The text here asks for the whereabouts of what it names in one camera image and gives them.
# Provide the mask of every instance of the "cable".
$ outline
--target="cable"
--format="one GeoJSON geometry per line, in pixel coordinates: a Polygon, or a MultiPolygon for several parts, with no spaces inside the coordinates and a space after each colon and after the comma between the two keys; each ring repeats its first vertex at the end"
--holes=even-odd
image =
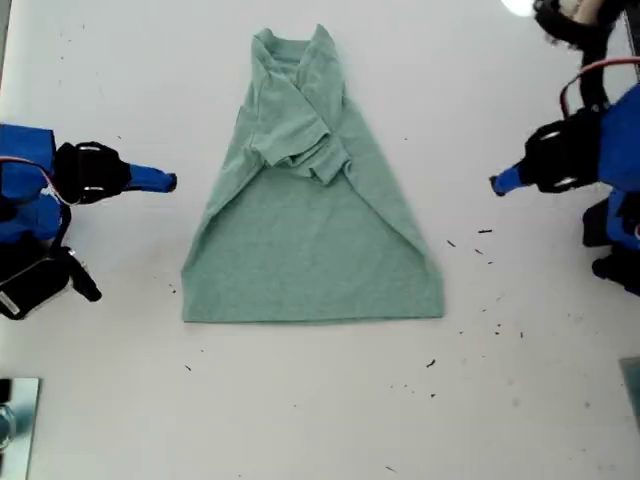
{"type": "Polygon", "coordinates": [[[587,65],[582,70],[580,70],[580,72],[575,77],[573,77],[571,81],[567,83],[560,91],[560,108],[562,109],[562,115],[565,119],[571,116],[571,111],[569,110],[569,104],[567,102],[567,91],[569,90],[569,87],[580,80],[580,78],[582,78],[585,73],[589,73],[593,70],[598,70],[601,68],[610,67],[612,65],[640,65],[640,57],[622,57],[601,60],[599,62],[594,62],[590,65],[587,65]]]}
{"type": "Polygon", "coordinates": [[[49,172],[47,172],[42,165],[38,165],[37,163],[32,162],[31,160],[27,160],[26,158],[9,157],[9,156],[0,155],[0,164],[3,164],[3,163],[18,163],[22,165],[30,165],[32,167],[36,167],[38,170],[40,170],[40,173],[42,173],[42,176],[45,178],[45,180],[49,184],[49,188],[51,188],[51,191],[61,203],[65,204],[68,207],[77,205],[77,203],[70,203],[64,199],[64,197],[60,194],[55,184],[53,183],[53,179],[49,175],[49,172]]]}

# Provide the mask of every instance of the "fabric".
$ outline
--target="fabric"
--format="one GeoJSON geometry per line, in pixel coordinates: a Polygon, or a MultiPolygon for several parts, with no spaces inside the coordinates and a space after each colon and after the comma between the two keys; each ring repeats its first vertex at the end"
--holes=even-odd
{"type": "Polygon", "coordinates": [[[333,41],[270,30],[183,269],[188,322],[443,315],[442,284],[345,95],[333,41]]]}

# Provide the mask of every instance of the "white surface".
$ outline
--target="white surface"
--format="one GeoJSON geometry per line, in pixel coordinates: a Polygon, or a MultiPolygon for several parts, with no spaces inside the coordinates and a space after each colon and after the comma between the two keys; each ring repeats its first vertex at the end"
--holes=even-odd
{"type": "MultiPolygon", "coordinates": [[[[500,0],[13,8],[0,120],[179,177],[172,195],[76,209],[69,243],[100,303],[67,294],[0,321],[0,375],[43,379],[32,480],[640,477],[617,363],[640,354],[640,300],[593,277],[600,252],[580,246],[581,215],[606,189],[499,199],[487,180],[559,118],[578,54],[500,0]],[[248,85],[251,35],[308,38],[317,22],[442,267],[447,316],[184,325],[179,269],[248,85]]],[[[612,44],[628,54],[624,29],[612,44]]],[[[633,70],[608,80],[620,93],[633,70]]]]}

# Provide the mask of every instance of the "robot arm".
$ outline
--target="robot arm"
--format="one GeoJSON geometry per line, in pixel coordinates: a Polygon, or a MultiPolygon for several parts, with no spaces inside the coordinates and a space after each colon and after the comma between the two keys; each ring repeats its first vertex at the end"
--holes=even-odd
{"type": "Polygon", "coordinates": [[[543,193],[562,193],[595,182],[613,187],[608,199],[583,217],[587,247],[611,245],[611,254],[593,263],[593,273],[640,295],[640,86],[609,104],[604,68],[640,63],[640,58],[605,60],[607,43],[624,9],[638,0],[537,0],[536,21],[555,40],[583,52],[582,71],[562,90],[563,120],[539,128],[525,145],[525,156],[491,177],[498,196],[537,185],[543,193]],[[584,107],[571,115],[568,87],[580,80],[584,107]]]}

